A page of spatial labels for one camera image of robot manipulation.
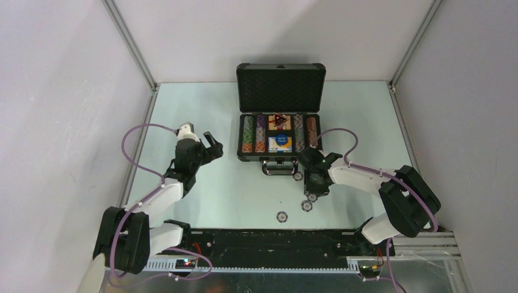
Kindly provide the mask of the red card deck box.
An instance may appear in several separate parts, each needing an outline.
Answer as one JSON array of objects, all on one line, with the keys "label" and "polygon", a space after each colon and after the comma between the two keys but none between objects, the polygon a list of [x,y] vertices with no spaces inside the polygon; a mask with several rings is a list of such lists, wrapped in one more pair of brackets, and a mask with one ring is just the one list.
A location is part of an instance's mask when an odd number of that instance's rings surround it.
[{"label": "red card deck box", "polygon": [[268,129],[270,131],[291,130],[291,116],[285,114],[273,114],[268,116]]}]

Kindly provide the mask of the red triangular dealer button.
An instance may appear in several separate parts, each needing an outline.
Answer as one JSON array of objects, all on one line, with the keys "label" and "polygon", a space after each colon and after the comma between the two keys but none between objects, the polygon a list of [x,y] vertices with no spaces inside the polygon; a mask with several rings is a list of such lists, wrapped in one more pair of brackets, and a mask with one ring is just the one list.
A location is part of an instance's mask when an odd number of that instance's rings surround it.
[{"label": "red triangular dealer button", "polygon": [[284,114],[274,114],[274,126],[277,127],[287,121],[287,117]]}]

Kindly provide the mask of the black poker case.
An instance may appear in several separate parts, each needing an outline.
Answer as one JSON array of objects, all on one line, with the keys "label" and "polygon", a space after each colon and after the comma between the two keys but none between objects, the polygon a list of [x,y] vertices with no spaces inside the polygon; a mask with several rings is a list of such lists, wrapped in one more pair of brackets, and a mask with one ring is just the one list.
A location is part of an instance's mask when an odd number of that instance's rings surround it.
[{"label": "black poker case", "polygon": [[[306,119],[315,117],[318,135],[321,123],[318,112],[321,107],[326,67],[321,63],[241,63],[236,67],[238,85],[239,118],[237,157],[242,162],[257,162],[266,176],[292,176],[296,172],[304,174],[299,166],[295,152],[294,116],[300,114],[304,119],[305,148],[309,147]],[[292,129],[270,131],[268,116],[285,114],[291,116]],[[253,152],[241,151],[243,123],[245,116],[253,116]],[[266,152],[255,152],[256,119],[266,116]],[[269,153],[268,137],[284,134],[292,138],[293,150],[290,153]]]}]

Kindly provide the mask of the blue small blind button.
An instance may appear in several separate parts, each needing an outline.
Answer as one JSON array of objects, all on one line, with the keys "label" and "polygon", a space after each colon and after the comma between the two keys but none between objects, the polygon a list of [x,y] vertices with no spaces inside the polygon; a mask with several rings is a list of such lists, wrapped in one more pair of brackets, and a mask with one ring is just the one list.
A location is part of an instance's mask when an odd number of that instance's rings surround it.
[{"label": "blue small blind button", "polygon": [[279,134],[275,137],[275,142],[278,145],[286,145],[288,143],[288,137],[284,134]]}]

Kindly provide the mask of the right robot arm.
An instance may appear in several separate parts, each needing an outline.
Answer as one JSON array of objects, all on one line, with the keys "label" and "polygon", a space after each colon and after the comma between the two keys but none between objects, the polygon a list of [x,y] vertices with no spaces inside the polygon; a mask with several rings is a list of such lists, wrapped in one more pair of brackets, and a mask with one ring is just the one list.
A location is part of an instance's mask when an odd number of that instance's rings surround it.
[{"label": "right robot arm", "polygon": [[299,153],[297,161],[305,170],[304,189],[309,195],[321,197],[329,193],[332,185],[342,185],[381,199],[384,213],[368,219],[356,231],[355,246],[363,255],[373,254],[389,238],[416,237],[427,224],[438,229],[435,214],[441,202],[411,166],[374,169],[312,147]]}]

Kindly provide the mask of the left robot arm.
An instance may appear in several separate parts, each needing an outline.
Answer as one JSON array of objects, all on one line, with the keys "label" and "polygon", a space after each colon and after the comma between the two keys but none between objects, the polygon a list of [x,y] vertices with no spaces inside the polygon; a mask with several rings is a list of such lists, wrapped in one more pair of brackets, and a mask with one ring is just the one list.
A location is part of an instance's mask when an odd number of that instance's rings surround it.
[{"label": "left robot arm", "polygon": [[149,195],[125,207],[110,207],[103,213],[93,256],[103,255],[113,271],[138,274],[150,257],[170,248],[178,254],[191,251],[191,226],[177,220],[151,223],[167,208],[182,200],[193,188],[201,166],[222,157],[223,145],[204,132],[205,146],[190,130],[177,130],[178,142],[160,182]]}]

